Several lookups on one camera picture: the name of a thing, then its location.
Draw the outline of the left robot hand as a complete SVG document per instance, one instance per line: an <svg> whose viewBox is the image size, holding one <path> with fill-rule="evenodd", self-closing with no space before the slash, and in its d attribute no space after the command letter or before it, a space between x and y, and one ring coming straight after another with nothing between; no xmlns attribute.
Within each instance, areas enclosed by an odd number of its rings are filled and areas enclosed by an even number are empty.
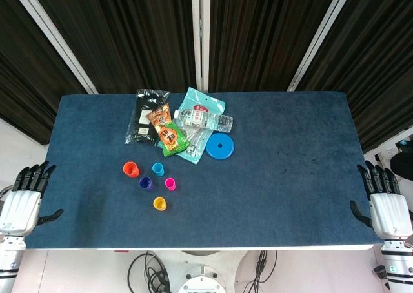
<svg viewBox="0 0 413 293"><path fill-rule="evenodd" d="M4 236L26 237L35 227L55 221L63 209L48 216L40 216L39 210L49 179L56 166L48 161L22 169L6 193L1 209L1 233Z"/></svg>

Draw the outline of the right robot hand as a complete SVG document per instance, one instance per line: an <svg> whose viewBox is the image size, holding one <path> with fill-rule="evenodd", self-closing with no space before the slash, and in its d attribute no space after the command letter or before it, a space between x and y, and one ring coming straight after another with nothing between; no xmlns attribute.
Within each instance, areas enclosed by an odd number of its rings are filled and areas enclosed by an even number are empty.
<svg viewBox="0 0 413 293"><path fill-rule="evenodd" d="M370 216L364 216L355 201L350 201L353 216L373 229L382 240L406 240L412 235L412 223L407 200L402 195L396 176L388 168L357 165L368 199Z"/></svg>

